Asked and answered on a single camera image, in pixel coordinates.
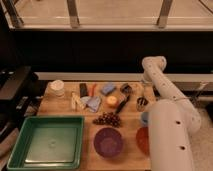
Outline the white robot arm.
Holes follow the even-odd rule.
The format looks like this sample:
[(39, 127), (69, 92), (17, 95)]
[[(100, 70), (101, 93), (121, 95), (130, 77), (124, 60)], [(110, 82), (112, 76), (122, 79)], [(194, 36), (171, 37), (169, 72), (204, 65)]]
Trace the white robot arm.
[(148, 108), (151, 171), (195, 171), (189, 136), (201, 127), (191, 101), (163, 74), (163, 56), (142, 60), (144, 81), (151, 82), (161, 99)]

